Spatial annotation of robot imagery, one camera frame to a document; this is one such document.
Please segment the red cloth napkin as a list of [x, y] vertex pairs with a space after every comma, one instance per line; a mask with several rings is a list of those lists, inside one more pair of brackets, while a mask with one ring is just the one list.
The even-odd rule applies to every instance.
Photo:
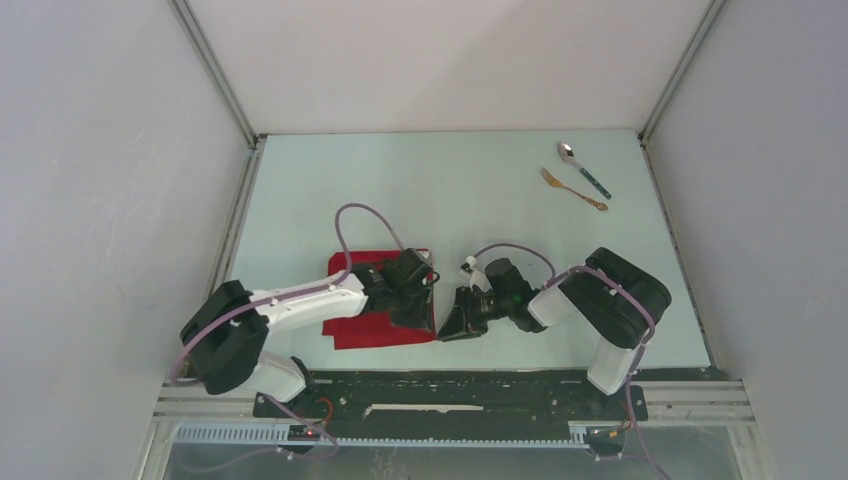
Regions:
[[[378, 270], [387, 260], [400, 256], [399, 250], [353, 251], [354, 263], [372, 263]], [[343, 252], [334, 253], [328, 261], [328, 274], [342, 271], [346, 266]], [[336, 318], [323, 322], [322, 335], [332, 337], [335, 350], [368, 349], [403, 346], [435, 341], [434, 331], [424, 332], [394, 327], [388, 313], [369, 313], [351, 318]]]

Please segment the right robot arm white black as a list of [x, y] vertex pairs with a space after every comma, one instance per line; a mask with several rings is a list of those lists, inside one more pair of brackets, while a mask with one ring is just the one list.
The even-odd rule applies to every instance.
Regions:
[[532, 286], [518, 267], [498, 258], [483, 268], [478, 255], [461, 266], [467, 284], [438, 332], [441, 341], [478, 338], [495, 320], [508, 319], [538, 334], [570, 316], [585, 319], [600, 339], [581, 392], [585, 411], [606, 418], [622, 403], [621, 388], [638, 369], [647, 344], [672, 303], [667, 287], [613, 251], [599, 247], [581, 265]]

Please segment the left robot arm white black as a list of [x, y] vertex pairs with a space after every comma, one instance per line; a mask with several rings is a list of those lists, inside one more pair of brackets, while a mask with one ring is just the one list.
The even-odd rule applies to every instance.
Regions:
[[352, 263], [329, 277], [275, 290], [223, 283], [180, 332], [185, 356], [207, 394], [238, 388], [266, 394], [292, 416], [316, 403], [303, 362], [271, 351], [283, 332], [327, 320], [386, 314], [400, 327], [429, 331], [436, 272], [426, 249], [407, 248], [379, 264]]

